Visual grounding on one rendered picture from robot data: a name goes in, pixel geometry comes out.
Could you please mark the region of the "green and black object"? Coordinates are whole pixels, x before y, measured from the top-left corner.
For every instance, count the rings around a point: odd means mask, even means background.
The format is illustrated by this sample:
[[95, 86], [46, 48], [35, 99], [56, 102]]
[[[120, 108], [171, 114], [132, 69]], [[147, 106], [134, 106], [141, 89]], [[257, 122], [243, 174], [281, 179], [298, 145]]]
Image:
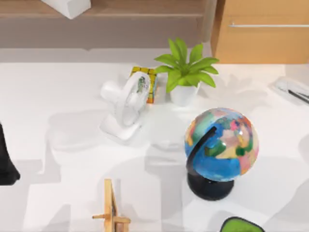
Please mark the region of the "green and black object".
[[229, 217], [223, 222], [220, 232], [265, 232], [265, 230], [244, 218]]

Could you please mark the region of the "wooden cupboard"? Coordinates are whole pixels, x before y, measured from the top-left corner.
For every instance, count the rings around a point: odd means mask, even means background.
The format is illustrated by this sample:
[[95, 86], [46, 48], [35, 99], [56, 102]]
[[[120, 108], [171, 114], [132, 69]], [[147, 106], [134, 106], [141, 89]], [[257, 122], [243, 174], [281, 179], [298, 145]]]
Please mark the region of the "wooden cupboard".
[[217, 0], [211, 35], [220, 63], [309, 63], [309, 28], [231, 28], [235, 24], [309, 24], [309, 0]]

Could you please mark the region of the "wooden open shelf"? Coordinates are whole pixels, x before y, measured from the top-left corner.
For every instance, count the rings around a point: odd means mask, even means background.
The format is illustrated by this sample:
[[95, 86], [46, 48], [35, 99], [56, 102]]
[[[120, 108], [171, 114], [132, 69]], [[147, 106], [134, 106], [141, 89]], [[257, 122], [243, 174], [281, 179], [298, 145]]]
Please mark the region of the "wooden open shelf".
[[166, 47], [208, 42], [217, 0], [90, 0], [74, 19], [42, 0], [0, 0], [0, 48]]

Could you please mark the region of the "white desk fan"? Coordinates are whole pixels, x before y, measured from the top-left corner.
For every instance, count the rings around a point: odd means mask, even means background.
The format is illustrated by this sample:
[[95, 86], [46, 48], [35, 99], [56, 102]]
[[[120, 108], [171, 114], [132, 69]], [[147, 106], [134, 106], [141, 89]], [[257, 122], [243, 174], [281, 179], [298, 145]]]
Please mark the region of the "white desk fan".
[[102, 85], [100, 95], [108, 103], [109, 110], [99, 128], [106, 135], [126, 142], [141, 128], [151, 80], [141, 71], [133, 73], [120, 87], [115, 81]]

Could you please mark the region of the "colourful globe on black stand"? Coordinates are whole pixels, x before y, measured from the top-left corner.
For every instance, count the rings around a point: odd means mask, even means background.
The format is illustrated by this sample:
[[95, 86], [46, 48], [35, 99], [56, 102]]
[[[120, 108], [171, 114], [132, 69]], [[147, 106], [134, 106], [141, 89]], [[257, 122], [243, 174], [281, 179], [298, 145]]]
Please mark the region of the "colourful globe on black stand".
[[192, 120], [185, 132], [184, 150], [189, 188], [204, 200], [217, 201], [228, 196], [235, 179], [252, 168], [259, 141], [244, 114], [217, 107]]

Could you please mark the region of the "green plant in white pot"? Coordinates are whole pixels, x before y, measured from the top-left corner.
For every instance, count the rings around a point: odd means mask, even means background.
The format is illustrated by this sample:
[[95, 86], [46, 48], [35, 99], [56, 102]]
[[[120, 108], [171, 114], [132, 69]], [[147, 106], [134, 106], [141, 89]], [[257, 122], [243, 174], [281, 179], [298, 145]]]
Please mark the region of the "green plant in white pot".
[[168, 39], [168, 43], [170, 53], [155, 58], [155, 61], [162, 63], [155, 68], [155, 73], [167, 74], [166, 93], [172, 103], [185, 107], [195, 98], [201, 83], [216, 88], [211, 75], [219, 74], [213, 67], [219, 59], [204, 57], [201, 43], [195, 45], [191, 52], [188, 52], [187, 44], [180, 38]]

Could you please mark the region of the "wooden framed blackboard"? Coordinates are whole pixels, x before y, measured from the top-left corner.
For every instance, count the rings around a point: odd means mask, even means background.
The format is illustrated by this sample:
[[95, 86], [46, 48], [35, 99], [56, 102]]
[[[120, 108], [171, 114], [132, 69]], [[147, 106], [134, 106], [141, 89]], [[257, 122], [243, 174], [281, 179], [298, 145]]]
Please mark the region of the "wooden framed blackboard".
[[102, 219], [103, 232], [129, 232], [131, 219], [118, 215], [111, 179], [104, 179], [104, 213], [93, 215], [92, 219]]

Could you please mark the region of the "colourful puzzle cube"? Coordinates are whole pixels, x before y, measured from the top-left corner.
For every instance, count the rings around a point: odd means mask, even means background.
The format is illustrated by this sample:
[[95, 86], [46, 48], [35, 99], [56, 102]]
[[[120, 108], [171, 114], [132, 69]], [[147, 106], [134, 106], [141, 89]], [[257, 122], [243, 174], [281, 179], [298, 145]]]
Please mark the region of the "colourful puzzle cube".
[[146, 68], [140, 66], [134, 66], [131, 70], [131, 75], [136, 72], [143, 72], [149, 75], [151, 81], [150, 92], [148, 95], [147, 103], [153, 104], [155, 101], [155, 95], [157, 90], [158, 77], [153, 68]]

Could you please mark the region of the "white box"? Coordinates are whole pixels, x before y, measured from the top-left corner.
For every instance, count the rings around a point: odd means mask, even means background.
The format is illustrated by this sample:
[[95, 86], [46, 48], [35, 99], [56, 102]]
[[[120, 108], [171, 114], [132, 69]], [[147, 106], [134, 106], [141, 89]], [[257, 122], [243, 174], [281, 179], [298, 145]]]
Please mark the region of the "white box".
[[74, 19], [91, 8], [91, 0], [41, 0], [68, 19]]

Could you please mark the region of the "white stapler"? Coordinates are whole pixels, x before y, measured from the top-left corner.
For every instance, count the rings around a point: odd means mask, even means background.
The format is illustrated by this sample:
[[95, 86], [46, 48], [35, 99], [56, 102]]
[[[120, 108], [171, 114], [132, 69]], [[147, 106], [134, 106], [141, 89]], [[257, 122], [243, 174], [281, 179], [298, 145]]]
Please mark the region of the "white stapler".
[[276, 89], [309, 105], [309, 85], [288, 77], [280, 77], [274, 83]]

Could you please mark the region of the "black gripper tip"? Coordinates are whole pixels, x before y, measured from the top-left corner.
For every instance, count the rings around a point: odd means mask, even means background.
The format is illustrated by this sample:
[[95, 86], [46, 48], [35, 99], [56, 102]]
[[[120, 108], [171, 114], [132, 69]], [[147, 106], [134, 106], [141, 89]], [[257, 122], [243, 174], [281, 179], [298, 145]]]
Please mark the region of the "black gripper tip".
[[0, 123], [0, 186], [11, 186], [21, 177], [7, 150], [2, 124]]

